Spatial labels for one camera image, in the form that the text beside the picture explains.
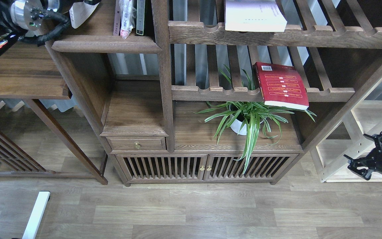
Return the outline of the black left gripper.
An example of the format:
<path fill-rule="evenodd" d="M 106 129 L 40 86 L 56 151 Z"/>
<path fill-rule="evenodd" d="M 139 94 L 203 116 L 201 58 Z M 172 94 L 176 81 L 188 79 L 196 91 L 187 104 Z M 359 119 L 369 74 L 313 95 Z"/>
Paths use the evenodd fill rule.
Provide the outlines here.
<path fill-rule="evenodd" d="M 16 26 L 25 30 L 36 31 L 41 27 L 43 20 L 39 17 L 33 17 L 33 9 L 47 9 L 66 13 L 76 2 L 83 2 L 83 0 L 15 0 L 10 5 L 10 16 Z M 100 2 L 101 0 L 84 0 L 85 4 L 91 6 Z"/>

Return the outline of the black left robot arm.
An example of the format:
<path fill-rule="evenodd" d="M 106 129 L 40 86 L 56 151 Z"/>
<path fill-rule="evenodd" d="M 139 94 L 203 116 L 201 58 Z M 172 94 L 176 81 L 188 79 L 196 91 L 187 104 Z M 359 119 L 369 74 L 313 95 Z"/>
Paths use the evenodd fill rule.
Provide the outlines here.
<path fill-rule="evenodd" d="M 0 56 L 16 42 L 42 46 L 58 38 L 70 24 L 65 14 L 75 0 L 0 0 Z M 36 31 L 44 20 L 58 22 L 43 35 L 27 36 Z"/>

